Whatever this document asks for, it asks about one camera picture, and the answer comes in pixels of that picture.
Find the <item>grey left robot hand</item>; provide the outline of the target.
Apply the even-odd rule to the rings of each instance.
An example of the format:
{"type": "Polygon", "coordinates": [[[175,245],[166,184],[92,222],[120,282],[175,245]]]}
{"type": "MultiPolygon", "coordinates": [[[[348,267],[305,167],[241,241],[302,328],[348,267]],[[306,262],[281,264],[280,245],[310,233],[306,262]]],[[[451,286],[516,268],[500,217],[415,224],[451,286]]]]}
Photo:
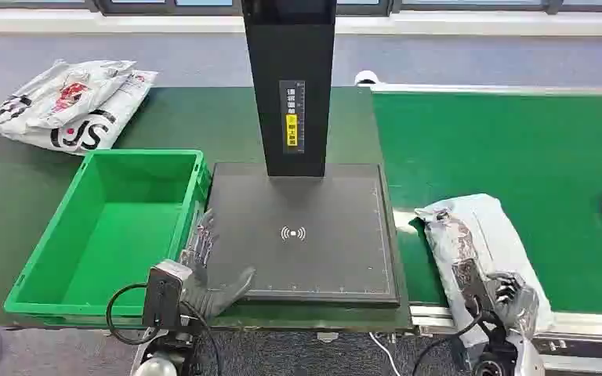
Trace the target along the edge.
{"type": "Polygon", "coordinates": [[[195,316],[206,320],[218,316],[243,297],[251,289],[256,275],[256,269],[250,266],[232,284],[219,290],[209,289],[208,263],[218,238],[215,216],[209,208],[198,217],[179,257],[180,263],[191,270],[191,275],[183,282],[180,300],[194,310],[195,316]]]}

